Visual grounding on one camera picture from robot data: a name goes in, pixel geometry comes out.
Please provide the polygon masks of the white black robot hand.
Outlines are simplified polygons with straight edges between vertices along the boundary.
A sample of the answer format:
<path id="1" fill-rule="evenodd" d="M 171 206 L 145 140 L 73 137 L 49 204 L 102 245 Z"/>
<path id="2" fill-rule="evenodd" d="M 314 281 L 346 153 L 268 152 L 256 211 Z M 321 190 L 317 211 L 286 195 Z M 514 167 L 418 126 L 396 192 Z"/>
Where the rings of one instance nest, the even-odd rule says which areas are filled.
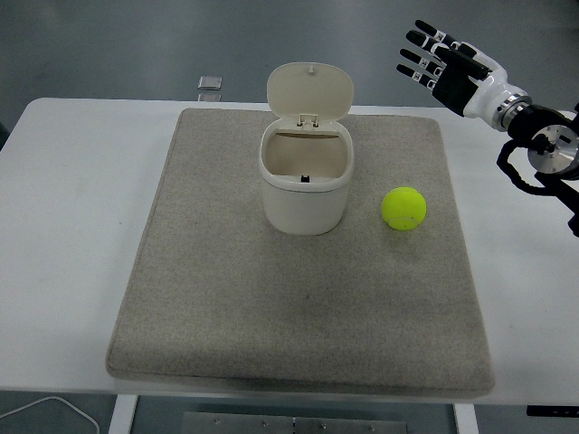
<path id="1" fill-rule="evenodd" d="M 399 64 L 396 70 L 426 88 L 453 113 L 480 118 L 505 131 L 514 110 L 531 103 L 525 91 L 508 83 L 506 70 L 473 45 L 421 20 L 406 40 L 418 50 L 401 49 L 401 56 L 411 64 Z"/>

